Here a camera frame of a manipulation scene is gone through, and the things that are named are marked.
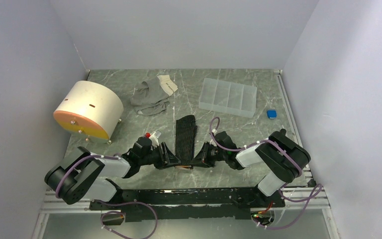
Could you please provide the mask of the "black striped underwear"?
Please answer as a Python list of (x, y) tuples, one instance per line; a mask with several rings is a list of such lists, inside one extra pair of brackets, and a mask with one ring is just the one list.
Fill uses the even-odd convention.
[(187, 115), (176, 120), (175, 125), (175, 156), (181, 161), (176, 167), (192, 170), (194, 159), (195, 137), (198, 126), (194, 115)]

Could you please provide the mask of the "grey underwear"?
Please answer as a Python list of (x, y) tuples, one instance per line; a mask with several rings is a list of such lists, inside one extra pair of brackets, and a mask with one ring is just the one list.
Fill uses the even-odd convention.
[(130, 103), (138, 115), (156, 115), (167, 109), (168, 98), (177, 90), (178, 86), (169, 75), (158, 75), (136, 85)]

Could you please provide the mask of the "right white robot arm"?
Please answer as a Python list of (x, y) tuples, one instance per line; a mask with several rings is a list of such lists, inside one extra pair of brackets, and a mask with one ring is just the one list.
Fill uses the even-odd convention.
[(302, 169), (311, 161), (309, 153), (286, 136), (286, 130), (274, 131), (268, 138), (238, 148), (225, 132), (212, 134), (211, 142), (191, 161), (191, 166), (210, 168), (224, 161), (235, 170), (264, 163), (269, 172), (256, 186), (254, 202), (261, 207), (273, 199), (273, 193), (302, 175)]

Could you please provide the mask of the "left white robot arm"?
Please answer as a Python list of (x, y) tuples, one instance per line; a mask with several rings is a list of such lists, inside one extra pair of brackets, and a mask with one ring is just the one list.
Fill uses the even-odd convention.
[(86, 198), (117, 209), (122, 204), (123, 190), (112, 177), (130, 178), (145, 165), (161, 170), (180, 164), (164, 142), (154, 146), (151, 139), (140, 137), (126, 153), (114, 156), (79, 146), (47, 172), (44, 182), (68, 205)]

